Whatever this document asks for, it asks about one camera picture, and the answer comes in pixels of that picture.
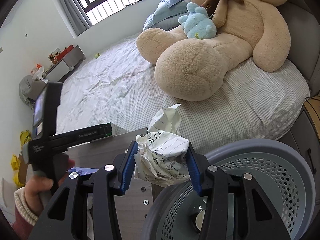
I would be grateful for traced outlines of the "cream knitted sleeve forearm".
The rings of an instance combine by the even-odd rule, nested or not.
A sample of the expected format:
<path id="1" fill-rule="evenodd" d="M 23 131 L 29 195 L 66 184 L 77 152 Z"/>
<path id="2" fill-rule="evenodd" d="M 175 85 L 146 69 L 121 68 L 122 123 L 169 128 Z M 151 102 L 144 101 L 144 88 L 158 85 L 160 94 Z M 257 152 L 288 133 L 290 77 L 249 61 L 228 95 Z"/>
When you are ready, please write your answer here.
<path id="1" fill-rule="evenodd" d="M 14 192 L 14 200 L 15 222 L 12 228 L 17 233 L 19 239 L 28 239 L 39 217 L 35 215 L 27 205 L 24 187 Z"/>

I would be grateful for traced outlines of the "left hand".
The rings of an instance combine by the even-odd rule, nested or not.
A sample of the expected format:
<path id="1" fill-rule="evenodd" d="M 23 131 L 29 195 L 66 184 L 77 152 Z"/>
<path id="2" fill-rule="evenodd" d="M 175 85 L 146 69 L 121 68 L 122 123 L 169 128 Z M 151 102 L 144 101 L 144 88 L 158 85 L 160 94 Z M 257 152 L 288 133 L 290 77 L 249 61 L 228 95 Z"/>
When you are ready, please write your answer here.
<path id="1" fill-rule="evenodd" d="M 40 193 L 50 191 L 53 180 L 38 175 L 32 176 L 24 187 L 25 202 L 32 213 L 39 216 L 43 211 Z"/>

